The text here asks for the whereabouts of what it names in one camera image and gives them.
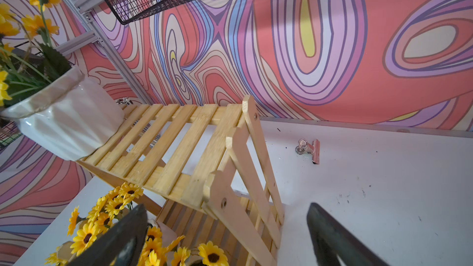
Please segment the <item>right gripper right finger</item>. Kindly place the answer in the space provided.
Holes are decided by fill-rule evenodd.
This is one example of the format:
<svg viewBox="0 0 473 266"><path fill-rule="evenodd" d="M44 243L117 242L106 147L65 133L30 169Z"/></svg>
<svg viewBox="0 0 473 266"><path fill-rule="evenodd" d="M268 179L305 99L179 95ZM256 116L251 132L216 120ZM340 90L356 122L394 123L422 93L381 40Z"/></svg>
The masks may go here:
<svg viewBox="0 0 473 266"><path fill-rule="evenodd" d="M310 204L306 221L319 266L387 264L319 204Z"/></svg>

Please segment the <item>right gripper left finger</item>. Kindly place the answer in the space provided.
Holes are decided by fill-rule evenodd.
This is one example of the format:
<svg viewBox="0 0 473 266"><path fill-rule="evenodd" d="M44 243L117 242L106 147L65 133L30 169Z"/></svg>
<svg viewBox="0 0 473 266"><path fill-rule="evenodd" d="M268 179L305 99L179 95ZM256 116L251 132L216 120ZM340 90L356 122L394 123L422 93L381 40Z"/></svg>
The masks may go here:
<svg viewBox="0 0 473 266"><path fill-rule="evenodd" d="M137 205L90 248L74 258L71 266L136 266L139 263L148 230L147 210Z"/></svg>

